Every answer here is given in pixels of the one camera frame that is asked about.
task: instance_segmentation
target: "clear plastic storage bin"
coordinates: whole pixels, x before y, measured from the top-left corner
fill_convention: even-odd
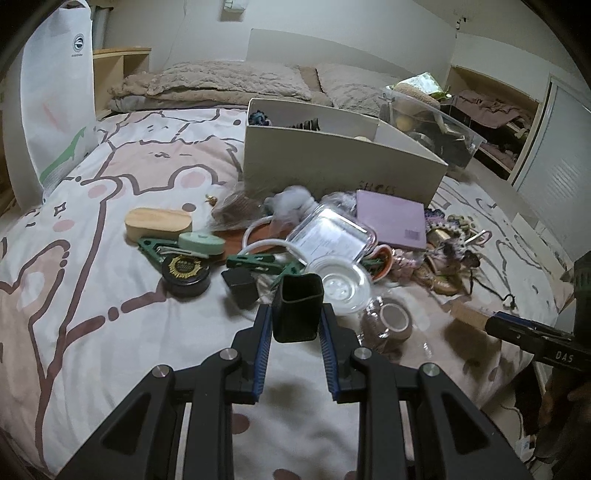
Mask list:
[[[390,89],[383,90],[386,104],[380,112],[384,120],[448,164],[465,168],[484,138],[463,123],[413,97]]]

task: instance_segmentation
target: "white storage box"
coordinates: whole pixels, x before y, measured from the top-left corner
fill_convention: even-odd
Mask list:
[[[264,199],[289,185],[303,185],[316,199],[362,189],[427,206],[447,171],[438,156],[376,118],[288,100],[253,99],[248,116],[257,110],[272,126],[246,127],[244,184],[249,197]],[[290,128],[314,118],[319,132]]]

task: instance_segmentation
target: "power cord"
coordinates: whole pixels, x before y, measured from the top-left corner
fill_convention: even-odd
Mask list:
[[[501,296],[500,293],[498,293],[496,290],[490,288],[488,285],[484,285],[483,282],[481,282],[480,280],[478,280],[478,278],[476,278],[474,276],[474,271],[470,270],[470,292],[468,293],[468,295],[472,295],[472,291],[474,290],[474,282],[478,283],[482,288],[484,288],[485,290],[488,290],[489,292],[491,292],[492,294],[496,295],[497,297],[499,297],[501,299],[501,301],[503,303],[505,303],[505,301],[511,297],[511,304],[509,304],[509,308],[511,310],[515,310],[517,308],[517,304],[515,302],[515,296],[512,293],[508,293],[507,295],[505,295],[504,297]]]
[[[524,422],[523,422],[523,415],[521,414],[521,412],[519,411],[519,409],[517,407],[505,407],[502,403],[499,403],[499,405],[501,406],[501,408],[503,410],[509,410],[509,411],[514,411],[517,412],[517,415],[519,415],[519,438],[523,438],[523,434],[524,434]]]
[[[166,66],[166,64],[168,63],[168,61],[170,60],[170,56],[173,54],[173,49],[174,49],[174,45],[177,42],[178,39],[178,34],[181,31],[181,27],[184,24],[185,19],[187,18],[187,2],[189,0],[184,0],[183,2],[183,19],[181,20],[181,23],[178,25],[178,29],[176,34],[174,35],[174,40],[173,42],[170,44],[170,51],[168,52],[168,57],[166,57],[166,60],[164,61],[164,63],[162,64],[162,68],[161,70],[164,70],[164,67]]]

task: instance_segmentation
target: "black plastic container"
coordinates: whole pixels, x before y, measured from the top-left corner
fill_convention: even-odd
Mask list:
[[[323,299],[322,279],[315,273],[283,277],[272,304],[275,340],[281,343],[314,340]]]

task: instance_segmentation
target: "silver screw head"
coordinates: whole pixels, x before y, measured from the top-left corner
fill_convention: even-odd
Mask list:
[[[429,377],[436,377],[441,373],[441,369],[435,364],[424,364],[422,369]]]
[[[238,356],[238,351],[233,348],[225,348],[220,351],[220,357],[224,360],[234,360]]]
[[[170,367],[168,365],[156,365],[152,369],[152,375],[156,378],[164,378],[170,373]]]
[[[364,346],[360,346],[359,348],[355,349],[353,354],[360,360],[367,360],[369,357],[371,357],[371,350],[369,348],[365,348]]]

